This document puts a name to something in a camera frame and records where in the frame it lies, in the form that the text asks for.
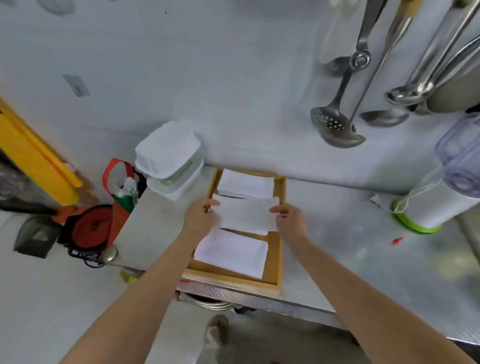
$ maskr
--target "hand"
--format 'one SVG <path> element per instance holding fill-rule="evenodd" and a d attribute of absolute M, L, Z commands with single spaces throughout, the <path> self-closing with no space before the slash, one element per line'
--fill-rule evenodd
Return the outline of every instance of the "hand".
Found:
<path fill-rule="evenodd" d="M 220 202 L 210 198 L 203 198 L 192 203 L 185 214 L 181 232 L 198 238 L 197 243 L 199 243 L 201 239 L 208 235 L 216 223 L 215 213 L 210 209 L 210 206 L 218 205 L 220 205 Z"/>
<path fill-rule="evenodd" d="M 308 239 L 307 223 L 299 208 L 284 204 L 272 207 L 270 212 L 280 214 L 276 217 L 276 227 L 287 244 L 295 244 L 300 240 Z"/>

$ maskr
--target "metal countertop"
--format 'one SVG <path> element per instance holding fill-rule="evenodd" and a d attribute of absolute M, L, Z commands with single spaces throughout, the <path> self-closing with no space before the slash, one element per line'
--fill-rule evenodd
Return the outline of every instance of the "metal countertop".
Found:
<path fill-rule="evenodd" d="M 214 171 L 204 167 L 177 201 L 147 189 L 115 241 L 115 264 L 148 269 L 180 232 L 190 203 L 206 196 Z M 445 336 L 480 344 L 480 266 L 471 264 L 473 253 L 458 223 L 451 220 L 430 235 L 409 232 L 372 203 L 371 196 L 352 188 L 287 181 L 287 202 L 302 209 L 315 244 Z M 399 237 L 403 241 L 392 245 Z M 287 246 L 280 293 L 224 287 L 215 281 L 181 282 L 179 289 L 342 327 Z"/>

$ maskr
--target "wooden tray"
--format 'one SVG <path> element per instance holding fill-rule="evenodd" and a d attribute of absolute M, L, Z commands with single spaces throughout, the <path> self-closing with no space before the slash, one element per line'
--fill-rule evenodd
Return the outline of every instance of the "wooden tray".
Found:
<path fill-rule="evenodd" d="M 273 197 L 278 196 L 280 203 L 285 203 L 285 192 L 287 189 L 287 178 L 285 176 L 233 168 L 231 168 L 231 170 L 261 177 L 274 177 L 275 186 L 273 191 Z M 217 186 L 220 182 L 220 178 L 222 177 L 222 173 L 223 168 L 217 168 L 213 176 L 212 184 L 210 185 L 207 197 L 211 198 L 214 193 L 217 193 Z M 219 281 L 225 285 L 229 285 L 229 283 L 232 283 L 235 286 L 247 284 L 253 285 L 255 287 L 273 288 L 275 290 L 280 290 L 282 284 L 283 243 L 280 239 L 280 235 L 278 234 L 278 232 L 270 231 L 267 236 L 262 236 L 235 230 L 229 231 L 268 242 L 268 253 L 262 279 L 248 277 L 227 269 L 196 261 L 193 258 L 190 260 L 188 267 L 185 271 L 186 276 L 192 276 L 194 278 L 205 277 L 207 279 L 215 279 L 216 281 Z"/>

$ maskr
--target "person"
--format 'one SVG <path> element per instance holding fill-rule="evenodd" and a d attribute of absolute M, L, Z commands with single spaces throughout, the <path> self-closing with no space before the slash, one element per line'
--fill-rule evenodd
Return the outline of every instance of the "person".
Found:
<path fill-rule="evenodd" d="M 202 199 L 189 207 L 175 241 L 92 324 L 61 364 L 145 362 L 192 251 L 215 225 L 210 207 L 217 205 L 218 201 Z M 278 214 L 276 224 L 282 240 L 373 364 L 474 363 L 442 334 L 313 244 L 298 208 L 285 204 L 271 208 L 270 212 Z M 211 357 L 215 348 L 222 345 L 226 324 L 221 317 L 210 324 L 205 344 L 211 351 L 201 356 Z"/>

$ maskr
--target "paper sheet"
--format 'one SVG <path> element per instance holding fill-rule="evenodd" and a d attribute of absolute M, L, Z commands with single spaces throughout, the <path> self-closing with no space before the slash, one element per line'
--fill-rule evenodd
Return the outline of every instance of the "paper sheet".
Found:
<path fill-rule="evenodd" d="M 219 216 L 219 228 L 258 235 L 277 231 L 275 223 L 277 214 L 272 214 L 268 210 L 280 203 L 278 197 L 241 199 L 214 194 L 212 198 L 220 202 L 220 206 L 212 206 L 212 210 Z"/>
<path fill-rule="evenodd" d="M 202 239 L 194 259 L 249 277 L 262 279 L 268 243 L 219 228 Z"/>
<path fill-rule="evenodd" d="M 218 194 L 242 198 L 270 198 L 273 196 L 273 177 L 260 177 L 224 169 L 218 183 Z"/>

